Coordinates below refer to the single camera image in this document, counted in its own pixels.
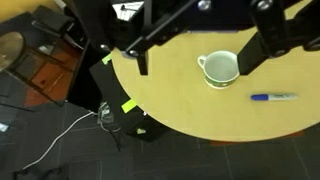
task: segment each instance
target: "blue marker cap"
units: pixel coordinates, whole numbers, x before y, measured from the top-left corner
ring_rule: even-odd
[[[255,94],[251,96],[251,99],[254,101],[268,101],[269,96],[268,94]]]

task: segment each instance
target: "wooden table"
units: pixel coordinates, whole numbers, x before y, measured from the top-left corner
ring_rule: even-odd
[[[287,10],[293,17],[309,1]],[[301,47],[264,62],[225,90],[210,88],[197,57],[217,50],[238,53],[256,32],[182,34],[149,51],[149,76],[137,62],[113,52],[128,95],[153,118],[177,131],[211,140],[255,141],[291,134],[320,121],[320,52]],[[296,93],[293,101],[254,102],[255,93]]]

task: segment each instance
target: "white mug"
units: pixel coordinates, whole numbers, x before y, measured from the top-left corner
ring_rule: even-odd
[[[224,89],[239,77],[237,55],[229,51],[216,51],[200,56],[198,64],[203,69],[206,83],[216,89]]]

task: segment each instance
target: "yellow tape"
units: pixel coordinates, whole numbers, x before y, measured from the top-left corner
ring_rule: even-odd
[[[137,106],[137,103],[134,102],[134,100],[130,99],[129,101],[127,101],[126,103],[124,103],[121,108],[123,110],[124,113],[128,113],[129,111],[131,111],[134,107]]]
[[[106,57],[104,57],[104,58],[102,59],[102,62],[103,62],[104,65],[106,65],[106,64],[108,64],[108,62],[109,62],[111,59],[112,59],[112,58],[111,58],[111,53],[110,53],[108,56],[106,56]]]

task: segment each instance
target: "mug handle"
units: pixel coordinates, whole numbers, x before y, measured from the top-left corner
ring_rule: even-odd
[[[198,64],[202,69],[203,69],[204,62],[206,61],[206,59],[207,59],[207,56],[199,56],[198,57]]]

